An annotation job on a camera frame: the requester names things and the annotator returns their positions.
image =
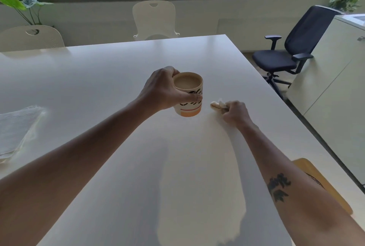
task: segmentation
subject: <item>chair handle hole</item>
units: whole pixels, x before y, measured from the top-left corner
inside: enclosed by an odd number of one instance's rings
[[[38,29],[34,29],[34,30],[27,30],[25,31],[27,34],[29,34],[30,36],[36,36],[37,34],[39,34],[39,30]]]

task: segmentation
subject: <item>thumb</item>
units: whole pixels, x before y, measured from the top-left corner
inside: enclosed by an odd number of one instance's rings
[[[203,99],[203,95],[201,95],[201,94],[187,93],[187,92],[182,92],[182,91],[179,91],[179,94],[180,94],[181,103],[198,102]]]

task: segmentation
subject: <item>mug rim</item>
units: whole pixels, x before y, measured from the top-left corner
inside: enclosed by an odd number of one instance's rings
[[[175,86],[175,82],[174,80],[176,79],[177,76],[181,77],[181,75],[193,75],[194,77],[197,77],[199,80],[200,80],[200,83],[197,87],[194,87],[194,88],[190,88],[190,89],[183,89],[183,88],[179,88],[179,87],[176,87]],[[179,89],[180,91],[190,91],[190,90],[194,90],[194,89],[197,89],[199,86],[201,86],[203,84],[203,78],[202,76],[200,76],[199,74],[197,73],[194,73],[194,72],[180,72],[178,74],[176,74],[175,76],[172,77],[172,81],[174,83],[174,86]]]

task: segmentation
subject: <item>chair seat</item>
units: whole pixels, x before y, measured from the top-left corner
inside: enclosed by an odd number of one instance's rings
[[[266,72],[280,72],[297,67],[297,64],[291,60],[291,56],[286,52],[262,50],[255,52],[252,58],[257,66]]]

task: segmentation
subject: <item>white chair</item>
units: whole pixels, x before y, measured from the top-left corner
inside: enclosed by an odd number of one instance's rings
[[[0,33],[0,52],[65,47],[61,34],[49,26],[21,26]]]
[[[135,41],[146,40],[148,37],[160,34],[169,38],[179,37],[175,32],[175,6],[168,1],[151,0],[134,5],[133,17],[138,34]]]

